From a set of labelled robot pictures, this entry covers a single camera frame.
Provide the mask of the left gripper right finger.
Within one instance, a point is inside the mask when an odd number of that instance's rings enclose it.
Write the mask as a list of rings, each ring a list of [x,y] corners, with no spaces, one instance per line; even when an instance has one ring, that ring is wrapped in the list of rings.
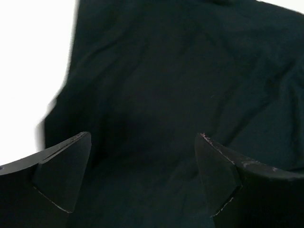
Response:
[[[208,214],[217,228],[301,228],[304,171],[284,171],[222,146],[195,139]]]

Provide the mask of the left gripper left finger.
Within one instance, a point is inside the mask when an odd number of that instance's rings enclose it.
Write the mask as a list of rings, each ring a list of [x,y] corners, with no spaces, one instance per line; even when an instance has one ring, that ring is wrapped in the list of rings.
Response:
[[[74,212],[91,150],[79,133],[0,167],[1,228],[64,228]]]

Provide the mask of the black t shirt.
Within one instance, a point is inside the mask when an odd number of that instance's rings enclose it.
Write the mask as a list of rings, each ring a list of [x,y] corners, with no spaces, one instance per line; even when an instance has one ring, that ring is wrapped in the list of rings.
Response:
[[[70,228],[211,228],[197,133],[304,165],[304,17],[256,0],[82,0],[45,146],[90,132]]]

